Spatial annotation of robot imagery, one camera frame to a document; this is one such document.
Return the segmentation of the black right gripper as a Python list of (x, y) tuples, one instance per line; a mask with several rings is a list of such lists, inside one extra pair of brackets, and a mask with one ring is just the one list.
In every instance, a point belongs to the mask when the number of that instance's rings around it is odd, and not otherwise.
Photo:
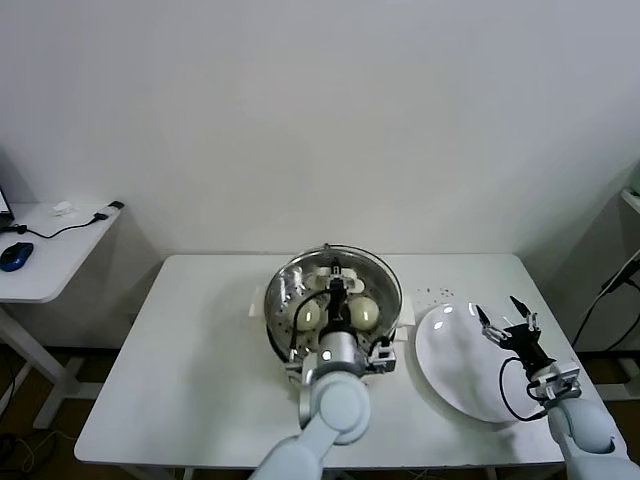
[(515, 352), (521, 360), (525, 373), (535, 374), (550, 366), (554, 359), (550, 358), (539, 344), (541, 329), (537, 323), (537, 313), (532, 312), (524, 302), (514, 296), (511, 296), (510, 300), (524, 322), (502, 330), (495, 327), (480, 305), (476, 304), (475, 310), (482, 335), (498, 346), (504, 342), (504, 348)]

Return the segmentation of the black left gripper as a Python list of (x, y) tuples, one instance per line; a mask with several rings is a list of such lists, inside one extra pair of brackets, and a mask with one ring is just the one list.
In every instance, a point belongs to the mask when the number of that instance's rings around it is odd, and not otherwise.
[(347, 292), (342, 264), (336, 259), (336, 266), (331, 267), (328, 281), (330, 291), (329, 303), (327, 305), (327, 324), (324, 327), (325, 333), (351, 332), (350, 311), (347, 304)]

